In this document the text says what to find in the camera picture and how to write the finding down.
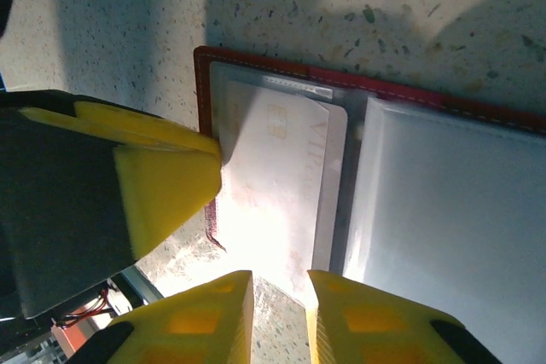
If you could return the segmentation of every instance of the speckled floor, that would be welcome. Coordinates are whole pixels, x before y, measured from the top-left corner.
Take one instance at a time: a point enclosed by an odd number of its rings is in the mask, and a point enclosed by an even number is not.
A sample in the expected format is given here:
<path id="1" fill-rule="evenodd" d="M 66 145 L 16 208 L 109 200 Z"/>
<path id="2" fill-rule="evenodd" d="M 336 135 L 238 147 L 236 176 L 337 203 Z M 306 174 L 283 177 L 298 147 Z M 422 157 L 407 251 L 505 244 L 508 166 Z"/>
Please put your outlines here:
<path id="1" fill-rule="evenodd" d="M 546 112 L 546 0 L 15 0 L 0 71 L 195 127 L 204 43 Z M 203 227 L 140 263 L 165 294 L 223 273 Z M 302 308 L 261 280 L 256 302 L 253 361 L 308 362 Z"/>

